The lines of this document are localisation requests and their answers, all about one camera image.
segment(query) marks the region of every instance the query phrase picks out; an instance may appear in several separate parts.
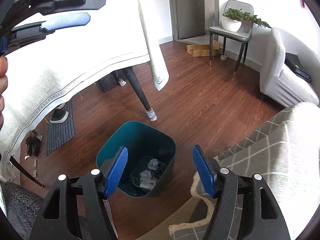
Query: light blue textured pad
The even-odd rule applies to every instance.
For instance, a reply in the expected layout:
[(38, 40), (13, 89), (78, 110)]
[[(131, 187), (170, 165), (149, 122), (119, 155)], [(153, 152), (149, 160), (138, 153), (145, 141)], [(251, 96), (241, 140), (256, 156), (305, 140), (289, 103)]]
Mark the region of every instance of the light blue textured pad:
[(68, 27), (84, 26), (90, 22), (90, 14), (71, 13), (65, 15), (54, 16), (41, 24), (42, 29), (47, 31), (59, 30)]
[(204, 156), (199, 145), (196, 145), (193, 148), (192, 157), (204, 190), (213, 198), (216, 193), (216, 189), (214, 187), (214, 180), (217, 177), (216, 173), (214, 172), (207, 157)]
[(123, 147), (119, 153), (116, 161), (114, 162), (108, 176), (106, 177), (106, 188), (104, 195), (109, 198), (116, 190), (121, 178), (122, 172), (128, 161), (128, 150)]

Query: silver screw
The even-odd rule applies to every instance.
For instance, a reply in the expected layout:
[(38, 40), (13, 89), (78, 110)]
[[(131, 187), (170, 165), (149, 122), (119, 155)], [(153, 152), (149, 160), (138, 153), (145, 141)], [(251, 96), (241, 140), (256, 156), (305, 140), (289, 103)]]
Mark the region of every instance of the silver screw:
[(254, 178), (257, 180), (262, 180), (262, 176), (260, 174), (255, 174)]
[(61, 175), (59, 175), (58, 180), (63, 181), (66, 179), (66, 177), (67, 177), (66, 175), (61, 174)]
[(223, 173), (223, 174), (228, 174), (229, 170), (227, 168), (221, 168), (220, 172)]
[(92, 175), (98, 175), (100, 173), (100, 170), (99, 169), (93, 169), (92, 171), (91, 171), (91, 174)]

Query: floor mat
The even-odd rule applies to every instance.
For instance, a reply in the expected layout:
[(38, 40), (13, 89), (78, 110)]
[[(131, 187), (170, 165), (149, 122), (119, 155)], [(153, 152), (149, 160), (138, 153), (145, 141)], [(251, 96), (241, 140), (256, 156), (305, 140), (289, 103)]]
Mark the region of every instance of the floor mat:
[(69, 112), (68, 118), (63, 123), (49, 122), (46, 156), (76, 135), (71, 100), (65, 104), (63, 109)]

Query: cardboard box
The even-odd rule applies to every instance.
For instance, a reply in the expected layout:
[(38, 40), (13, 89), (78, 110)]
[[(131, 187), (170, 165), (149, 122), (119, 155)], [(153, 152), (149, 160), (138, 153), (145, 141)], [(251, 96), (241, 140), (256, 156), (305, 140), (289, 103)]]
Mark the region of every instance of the cardboard box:
[[(220, 42), (213, 40), (212, 41), (212, 56), (217, 56), (219, 52)], [(187, 52), (192, 57), (207, 57), (209, 56), (210, 45), (201, 44), (201, 45), (187, 45)]]

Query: wooden floor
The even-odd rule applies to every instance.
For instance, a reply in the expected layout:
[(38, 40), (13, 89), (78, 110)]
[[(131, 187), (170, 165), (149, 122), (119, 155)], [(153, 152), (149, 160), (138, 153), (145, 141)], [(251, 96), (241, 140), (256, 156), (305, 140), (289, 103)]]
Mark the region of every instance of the wooden floor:
[[(213, 57), (209, 67), (208, 57), (191, 57), (187, 45), (177, 41), (161, 45), (161, 50), (170, 75), (161, 91), (153, 85), (148, 64), (134, 67), (156, 111), (156, 122), (149, 121), (130, 84), (106, 94), (91, 85), (81, 92), (82, 98), (77, 94), (72, 99), (74, 138), (46, 157), (47, 122), (43, 120), (36, 129), (44, 136), (37, 158), (37, 179), (45, 188), (21, 175), (23, 186), (44, 197), (58, 175), (81, 176), (95, 168), (100, 148), (129, 120), (144, 122), (171, 136), (177, 147), (174, 179), (163, 192), (158, 197), (137, 199), (117, 189), (110, 198), (120, 240), (134, 240), (145, 234), (190, 198), (196, 172), (191, 157), (195, 144), (214, 157), (283, 109), (271, 99), (257, 99), (259, 73), (247, 66), (239, 67), (232, 78), (236, 63), (232, 59)], [(33, 157), (25, 161), (24, 142), (21, 146), (20, 164), (32, 174)]]

